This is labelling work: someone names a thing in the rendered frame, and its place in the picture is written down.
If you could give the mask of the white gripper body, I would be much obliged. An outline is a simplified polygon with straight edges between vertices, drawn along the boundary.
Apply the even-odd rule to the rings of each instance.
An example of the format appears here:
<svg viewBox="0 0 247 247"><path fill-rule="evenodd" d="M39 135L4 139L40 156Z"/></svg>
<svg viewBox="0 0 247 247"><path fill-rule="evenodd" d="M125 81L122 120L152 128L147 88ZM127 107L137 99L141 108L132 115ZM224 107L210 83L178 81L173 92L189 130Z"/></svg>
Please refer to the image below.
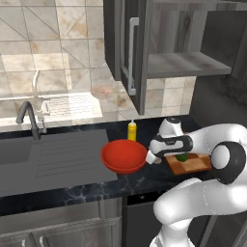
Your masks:
<svg viewBox="0 0 247 247"><path fill-rule="evenodd" d="M156 160L156 156L151 151L148 151L146 156L146 162L149 164L153 164L155 160Z"/></svg>

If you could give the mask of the red bowl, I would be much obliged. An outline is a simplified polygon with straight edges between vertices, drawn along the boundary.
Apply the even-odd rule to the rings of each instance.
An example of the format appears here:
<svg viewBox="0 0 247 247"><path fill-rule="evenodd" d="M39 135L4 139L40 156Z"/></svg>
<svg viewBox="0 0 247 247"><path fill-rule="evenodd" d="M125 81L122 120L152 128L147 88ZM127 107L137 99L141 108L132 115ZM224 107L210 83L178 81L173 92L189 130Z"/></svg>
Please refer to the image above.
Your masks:
<svg viewBox="0 0 247 247"><path fill-rule="evenodd" d="M146 163L147 149L138 142L120 139L103 146L100 158L103 164L117 174L133 174Z"/></svg>

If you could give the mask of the yellow condiment bottle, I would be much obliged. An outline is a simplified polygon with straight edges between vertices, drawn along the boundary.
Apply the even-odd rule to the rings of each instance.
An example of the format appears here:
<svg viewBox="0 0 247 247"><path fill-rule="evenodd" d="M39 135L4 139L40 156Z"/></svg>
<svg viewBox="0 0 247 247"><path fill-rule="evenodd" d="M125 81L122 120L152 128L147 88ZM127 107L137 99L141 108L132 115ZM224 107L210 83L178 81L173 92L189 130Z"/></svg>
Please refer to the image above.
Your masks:
<svg viewBox="0 0 247 247"><path fill-rule="evenodd" d="M127 127L127 139L131 140L131 141L135 141L136 140L136 131L137 131L137 124L136 124L136 122L131 121Z"/></svg>

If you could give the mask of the wooden cutting board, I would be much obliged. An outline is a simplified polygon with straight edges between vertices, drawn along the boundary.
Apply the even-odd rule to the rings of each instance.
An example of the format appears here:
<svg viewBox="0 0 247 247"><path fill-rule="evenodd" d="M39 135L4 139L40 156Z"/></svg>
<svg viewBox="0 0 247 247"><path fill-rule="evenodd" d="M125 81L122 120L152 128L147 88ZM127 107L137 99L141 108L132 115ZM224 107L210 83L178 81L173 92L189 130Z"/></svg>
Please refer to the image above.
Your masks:
<svg viewBox="0 0 247 247"><path fill-rule="evenodd" d="M210 157L206 154L188 153L185 161L178 161L174 155L166 156L175 175L191 174L211 169Z"/></svg>

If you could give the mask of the dark cabinet door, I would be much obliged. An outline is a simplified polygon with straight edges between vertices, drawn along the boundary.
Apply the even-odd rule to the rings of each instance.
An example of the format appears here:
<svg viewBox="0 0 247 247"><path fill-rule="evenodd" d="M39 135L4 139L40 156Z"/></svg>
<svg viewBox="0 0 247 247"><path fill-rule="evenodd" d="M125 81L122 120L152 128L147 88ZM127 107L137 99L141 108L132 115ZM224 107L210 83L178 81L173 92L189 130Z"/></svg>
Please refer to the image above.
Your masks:
<svg viewBox="0 0 247 247"><path fill-rule="evenodd" d="M145 112L151 3L152 0L123 0L121 4L121 79L139 115ZM139 18L139 25L134 29L132 72L133 86L136 89L134 96L128 93L129 20L132 17Z"/></svg>

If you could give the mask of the dark dishwasher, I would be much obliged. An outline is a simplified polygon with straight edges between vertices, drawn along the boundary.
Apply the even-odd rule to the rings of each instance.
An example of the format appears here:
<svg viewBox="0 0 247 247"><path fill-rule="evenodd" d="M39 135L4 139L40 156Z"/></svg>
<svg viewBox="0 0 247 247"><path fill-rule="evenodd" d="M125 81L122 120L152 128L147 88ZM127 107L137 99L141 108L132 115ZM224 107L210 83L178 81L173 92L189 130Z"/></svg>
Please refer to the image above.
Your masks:
<svg viewBox="0 0 247 247"><path fill-rule="evenodd" d="M153 214L153 204L164 190L127 197L123 247L149 247L161 229Z"/></svg>

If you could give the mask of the dark grey sink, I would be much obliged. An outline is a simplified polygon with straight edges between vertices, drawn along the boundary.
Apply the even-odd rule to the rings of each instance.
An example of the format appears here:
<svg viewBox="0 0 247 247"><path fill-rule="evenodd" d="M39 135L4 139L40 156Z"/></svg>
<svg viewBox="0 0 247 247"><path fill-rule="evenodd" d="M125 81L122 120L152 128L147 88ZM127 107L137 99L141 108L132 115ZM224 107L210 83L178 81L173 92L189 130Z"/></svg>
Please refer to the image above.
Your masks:
<svg viewBox="0 0 247 247"><path fill-rule="evenodd" d="M0 141L0 197L112 181L100 151L104 129Z"/></svg>

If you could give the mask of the grey base cupboard door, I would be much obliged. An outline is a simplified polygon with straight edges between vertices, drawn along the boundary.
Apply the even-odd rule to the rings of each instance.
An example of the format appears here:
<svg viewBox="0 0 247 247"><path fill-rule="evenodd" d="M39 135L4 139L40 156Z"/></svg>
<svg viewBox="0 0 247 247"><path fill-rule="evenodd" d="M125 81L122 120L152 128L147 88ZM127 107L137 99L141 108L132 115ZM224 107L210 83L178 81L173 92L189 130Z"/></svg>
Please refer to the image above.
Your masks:
<svg viewBox="0 0 247 247"><path fill-rule="evenodd" d="M122 247L122 218L89 220L32 233L38 247Z"/></svg>
<svg viewBox="0 0 247 247"><path fill-rule="evenodd" d="M11 234L0 237L0 247L22 247L21 241L26 240L26 247L34 247L28 234Z"/></svg>

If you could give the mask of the dark grey tap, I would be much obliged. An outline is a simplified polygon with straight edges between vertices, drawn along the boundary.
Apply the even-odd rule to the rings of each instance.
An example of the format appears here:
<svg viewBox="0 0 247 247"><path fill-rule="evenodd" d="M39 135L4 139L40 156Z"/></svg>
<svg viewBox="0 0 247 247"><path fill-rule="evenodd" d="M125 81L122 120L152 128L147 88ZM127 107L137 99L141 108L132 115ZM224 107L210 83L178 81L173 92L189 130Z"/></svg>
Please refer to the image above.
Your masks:
<svg viewBox="0 0 247 247"><path fill-rule="evenodd" d="M30 119L33 139L40 140L41 138L40 129L38 128L37 123L36 123L32 104L29 101L24 101L22 103L15 122L17 124L22 124L24 121L25 114L28 114L29 119Z"/></svg>

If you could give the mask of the grey wood wall cabinet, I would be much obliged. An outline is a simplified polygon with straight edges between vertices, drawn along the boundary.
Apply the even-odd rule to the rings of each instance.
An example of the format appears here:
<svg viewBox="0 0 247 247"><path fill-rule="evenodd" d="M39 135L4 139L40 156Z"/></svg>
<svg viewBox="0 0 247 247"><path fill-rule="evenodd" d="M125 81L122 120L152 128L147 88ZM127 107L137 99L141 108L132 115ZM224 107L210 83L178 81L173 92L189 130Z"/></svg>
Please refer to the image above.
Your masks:
<svg viewBox="0 0 247 247"><path fill-rule="evenodd" d="M121 82L122 1L103 0L105 61ZM232 66L202 49L209 20L218 22L224 14L247 14L247 1L152 0L147 81L231 73Z"/></svg>

